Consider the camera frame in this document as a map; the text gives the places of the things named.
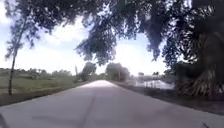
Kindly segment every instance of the white sky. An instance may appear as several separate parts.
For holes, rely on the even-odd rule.
[[[10,20],[5,17],[4,4],[0,1],[0,68],[11,67],[11,60],[5,61],[6,41],[10,37]],[[35,43],[35,48],[24,47],[19,51],[16,60],[16,68],[45,69],[48,72],[65,69],[75,72],[75,65],[81,71],[85,65],[83,59],[73,50],[88,35],[88,31],[82,26],[81,19],[75,25],[57,27],[52,35],[43,35],[41,40]],[[138,72],[152,74],[166,69],[163,59],[152,62],[152,53],[146,51],[148,40],[144,35],[139,35],[137,40],[120,40],[116,47],[116,59],[127,67],[129,71],[137,75]],[[105,71],[106,66],[98,67],[97,73]]]

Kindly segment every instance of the paved road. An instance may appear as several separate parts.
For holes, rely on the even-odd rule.
[[[106,81],[0,108],[9,128],[224,128],[224,117],[143,96]]]

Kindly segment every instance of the vegetation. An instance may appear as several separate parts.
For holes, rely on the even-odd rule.
[[[81,73],[79,73],[76,76],[76,81],[88,81],[90,79],[92,79],[91,77],[93,77],[96,72],[96,65],[92,62],[87,62],[82,70]]]
[[[8,16],[18,18],[14,21],[33,25],[26,33],[31,37],[41,28],[51,32],[83,16],[83,25],[91,29],[76,50],[86,60],[97,58],[99,65],[114,59],[117,39],[135,39],[143,33],[155,60],[165,42],[162,55],[167,66],[175,67],[183,56],[186,63],[178,70],[195,69],[188,71],[192,77],[177,71],[180,93],[209,98],[223,93],[223,0],[17,0],[6,5]]]
[[[60,70],[52,72],[52,76],[56,77],[72,76],[72,73],[70,71]]]
[[[107,78],[115,81],[125,81],[130,73],[127,68],[123,67],[120,63],[110,63],[106,68]]]
[[[21,102],[85,84],[74,83],[75,76],[70,72],[54,71],[57,75],[47,73],[41,69],[15,69],[12,83],[13,95],[8,95],[7,83],[11,69],[0,69],[0,106]]]

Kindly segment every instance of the green leaves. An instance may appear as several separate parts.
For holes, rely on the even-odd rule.
[[[195,42],[202,33],[220,29],[224,2],[217,0],[17,0],[6,6],[11,17],[28,17],[27,35],[34,36],[39,29],[51,32],[57,25],[75,23],[83,16],[83,25],[90,29],[89,36],[76,48],[86,60],[97,59],[99,65],[113,60],[117,40],[135,39],[146,34],[154,59],[160,55],[159,46],[165,42],[162,54],[168,66],[180,55],[195,61]]]

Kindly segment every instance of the water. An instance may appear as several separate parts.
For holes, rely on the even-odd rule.
[[[145,81],[143,83],[136,82],[136,86],[159,88],[159,89],[173,89],[174,84],[167,84],[161,80]]]

